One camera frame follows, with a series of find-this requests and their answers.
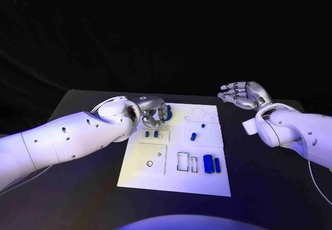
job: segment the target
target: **blue object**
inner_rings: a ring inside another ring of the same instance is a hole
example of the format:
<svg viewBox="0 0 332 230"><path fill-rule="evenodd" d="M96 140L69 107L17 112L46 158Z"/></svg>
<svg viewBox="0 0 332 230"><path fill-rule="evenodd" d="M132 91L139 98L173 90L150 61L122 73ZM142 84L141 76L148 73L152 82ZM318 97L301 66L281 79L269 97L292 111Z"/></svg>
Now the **blue object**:
<svg viewBox="0 0 332 230"><path fill-rule="evenodd" d="M171 118L171 111L170 111L170 105L167 105L167 119L165 121Z"/></svg>
<svg viewBox="0 0 332 230"><path fill-rule="evenodd" d="M220 173L220 170L219 170L219 159L217 158L215 158L215 171L216 171L216 173Z"/></svg>
<svg viewBox="0 0 332 230"><path fill-rule="evenodd" d="M191 133L190 140L194 141L194 138L196 138L196 133Z"/></svg>
<svg viewBox="0 0 332 230"><path fill-rule="evenodd" d="M202 156L202 161L203 161L203 170L204 173L210 174L215 172L213 168L213 161L212 161L212 156L210 155L203 155Z"/></svg>

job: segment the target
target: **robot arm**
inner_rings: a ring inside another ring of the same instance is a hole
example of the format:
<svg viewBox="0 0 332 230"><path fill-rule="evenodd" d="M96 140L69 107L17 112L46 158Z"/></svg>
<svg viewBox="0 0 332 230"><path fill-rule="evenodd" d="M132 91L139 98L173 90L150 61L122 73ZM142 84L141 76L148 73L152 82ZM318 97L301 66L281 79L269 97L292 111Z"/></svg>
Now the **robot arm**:
<svg viewBox="0 0 332 230"><path fill-rule="evenodd" d="M242 122L246 134L258 133L269 147L290 148L304 159L332 168L332 117L303 114L292 107L272 103L253 81L228 84L220 89L229 89L217 94L225 102L256 111L255 117Z"/></svg>
<svg viewBox="0 0 332 230"><path fill-rule="evenodd" d="M150 115L155 109L160 121ZM0 138L0 190L37 169L77 159L111 142L125 140L135 131L141 116L148 127L164 123L167 109L161 98L145 96L132 101L122 96L111 98L89 113L63 116Z"/></svg>

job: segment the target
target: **gray table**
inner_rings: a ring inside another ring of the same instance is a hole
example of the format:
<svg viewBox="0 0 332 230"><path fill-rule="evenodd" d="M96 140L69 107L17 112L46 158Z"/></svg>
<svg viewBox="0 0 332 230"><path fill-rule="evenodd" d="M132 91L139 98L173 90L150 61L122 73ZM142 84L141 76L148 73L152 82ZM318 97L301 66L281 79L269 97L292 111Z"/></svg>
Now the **gray table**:
<svg viewBox="0 0 332 230"><path fill-rule="evenodd" d="M105 99L141 94L67 91L50 120L90 111ZM241 122L253 117L216 97L158 95L168 103L217 107L230 197L116 187L126 141L50 169L0 196L0 228L115 229L148 217L197 214L235 219L266 229L332 229L332 207L316 191L307 161L269 148ZM298 110L300 104L275 100Z"/></svg>

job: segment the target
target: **robotic hand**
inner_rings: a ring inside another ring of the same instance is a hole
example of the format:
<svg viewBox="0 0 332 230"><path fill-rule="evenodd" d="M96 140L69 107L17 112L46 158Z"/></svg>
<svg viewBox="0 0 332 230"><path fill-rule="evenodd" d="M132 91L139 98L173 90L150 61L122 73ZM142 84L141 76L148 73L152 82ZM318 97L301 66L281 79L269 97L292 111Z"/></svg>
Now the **robotic hand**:
<svg viewBox="0 0 332 230"><path fill-rule="evenodd" d="M292 149L304 159L332 168L332 117L303 114L292 107L272 103L262 86L253 81L220 86L217 97L242 109L253 109L255 117L242 122L248 135L258 133L269 146Z"/></svg>
<svg viewBox="0 0 332 230"><path fill-rule="evenodd" d="M119 96L99 103L89 113L63 116L0 138L0 191L37 169L124 141L135 132L139 117L147 127L157 127L170 116L170 107L160 97L144 96L129 101Z"/></svg>

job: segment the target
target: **circular hole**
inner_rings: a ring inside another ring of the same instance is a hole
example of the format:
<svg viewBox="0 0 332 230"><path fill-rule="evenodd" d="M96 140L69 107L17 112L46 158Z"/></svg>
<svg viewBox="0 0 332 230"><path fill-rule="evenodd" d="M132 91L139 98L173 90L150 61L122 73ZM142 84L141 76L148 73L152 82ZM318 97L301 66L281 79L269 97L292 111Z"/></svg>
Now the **circular hole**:
<svg viewBox="0 0 332 230"><path fill-rule="evenodd" d="M314 138L314 139L313 139L313 146L316 145L316 143L317 143L317 139Z"/></svg>

